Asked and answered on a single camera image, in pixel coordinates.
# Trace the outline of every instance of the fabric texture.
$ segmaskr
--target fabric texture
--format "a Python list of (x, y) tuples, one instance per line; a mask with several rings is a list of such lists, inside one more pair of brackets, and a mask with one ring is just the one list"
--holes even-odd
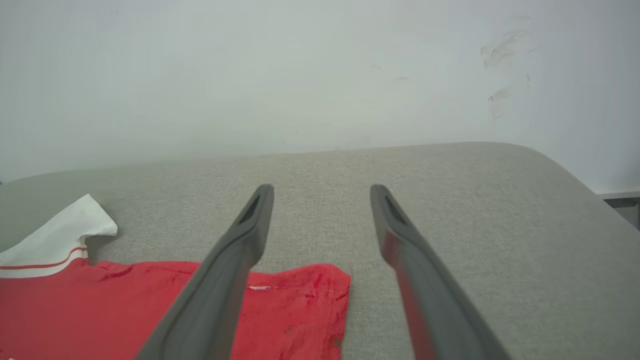
[[(133, 359), (198, 263), (90, 266), (0, 279), (0, 359)], [(318, 264), (251, 273), (232, 360), (340, 359), (349, 275)]]
[(113, 240), (87, 240), (92, 259), (201, 261), (261, 183), (273, 184), (275, 204), (254, 270), (331, 263), (350, 274), (344, 359), (413, 358), (396, 277), (376, 241), (374, 183), (393, 192), (514, 359), (640, 358), (640, 233), (558, 164), (516, 145), (30, 177), (0, 186), (0, 250), (90, 193), (119, 226)]

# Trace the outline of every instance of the white trim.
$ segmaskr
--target white trim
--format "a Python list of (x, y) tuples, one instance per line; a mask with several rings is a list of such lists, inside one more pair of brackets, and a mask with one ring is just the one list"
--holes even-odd
[(24, 278), (55, 274), (72, 260), (87, 258), (84, 240), (89, 236), (115, 236), (118, 226), (89, 195), (60, 211), (16, 246), (0, 252), (0, 266), (51, 265), (40, 268), (0, 269), (0, 277)]

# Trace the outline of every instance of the red t-shirt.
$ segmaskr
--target red t-shirt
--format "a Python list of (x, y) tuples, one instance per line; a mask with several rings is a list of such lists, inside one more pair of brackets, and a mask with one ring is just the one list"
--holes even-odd
[[(68, 222), (58, 222), (55, 229), (68, 230)], [(47, 236), (36, 238), (0, 253), (0, 360), (133, 359), (199, 266), (91, 266), (82, 236), (58, 243), (67, 244), (67, 259), (44, 263), (36, 245)], [(327, 264), (251, 273), (231, 358), (340, 359), (349, 284), (349, 275)]]

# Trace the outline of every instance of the gray sofa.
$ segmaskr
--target gray sofa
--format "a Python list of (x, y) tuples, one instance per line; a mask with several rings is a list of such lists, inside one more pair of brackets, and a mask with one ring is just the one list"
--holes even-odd
[(352, 278), (344, 359), (411, 359), (369, 187), (385, 184), (514, 359), (640, 358), (640, 233), (544, 155), (452, 143), (59, 172), (0, 186), (0, 250), (86, 193), (119, 226), (92, 262), (200, 261), (255, 188), (275, 187), (264, 256)]

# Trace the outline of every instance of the dirt mark on wall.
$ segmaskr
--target dirt mark on wall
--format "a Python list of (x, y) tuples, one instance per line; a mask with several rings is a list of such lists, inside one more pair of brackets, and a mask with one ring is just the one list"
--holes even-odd
[(487, 103), (489, 104), (489, 114), (493, 121), (497, 121), (504, 116), (504, 101), (509, 95), (511, 95), (511, 87), (501, 88), (489, 96)]
[(486, 69), (510, 67), (519, 41), (527, 37), (527, 34), (528, 31), (525, 29), (511, 30), (504, 34), (501, 41), (482, 46), (480, 54), (484, 58), (484, 67)]

